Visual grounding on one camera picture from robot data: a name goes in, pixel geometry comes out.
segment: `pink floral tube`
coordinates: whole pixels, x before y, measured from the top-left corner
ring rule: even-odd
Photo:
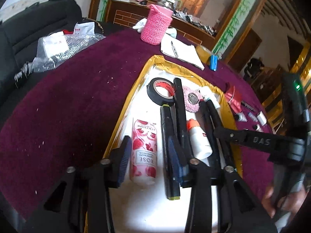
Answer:
[[[154,124],[133,120],[132,141],[130,178],[141,186],[152,185],[157,168],[157,130]]]

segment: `open notebook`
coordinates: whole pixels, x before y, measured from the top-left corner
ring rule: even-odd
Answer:
[[[197,52],[193,45],[188,46],[183,42],[171,37],[168,34],[164,34],[164,37],[162,38],[161,41],[161,52],[163,54],[176,58],[171,42],[173,42],[179,60],[193,64],[196,67],[200,68],[201,70],[204,69],[204,66],[199,56],[197,55]]]

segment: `pink knitted bottle cover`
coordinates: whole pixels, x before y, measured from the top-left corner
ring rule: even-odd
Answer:
[[[154,4],[150,5],[150,12],[146,25],[141,33],[141,40],[151,44],[158,45],[172,22],[172,18],[162,13]]]

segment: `orange cap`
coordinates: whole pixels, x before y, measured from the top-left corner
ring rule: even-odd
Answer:
[[[198,127],[200,126],[198,121],[197,120],[194,120],[194,119],[190,119],[188,122],[187,122],[187,130],[191,130],[193,127]]]

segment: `screw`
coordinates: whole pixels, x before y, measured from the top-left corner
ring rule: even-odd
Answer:
[[[76,169],[75,169],[74,166],[70,166],[70,167],[67,168],[67,172],[68,172],[68,173],[73,173],[75,170],[76,170]]]
[[[200,162],[200,160],[198,160],[197,158],[190,159],[190,164],[197,165],[197,164],[199,164],[199,162]]]
[[[100,161],[100,163],[101,163],[102,165],[108,165],[108,164],[110,164],[110,159],[108,159],[108,158],[103,158],[103,159]]]
[[[234,167],[233,166],[225,166],[224,170],[227,172],[234,172]]]

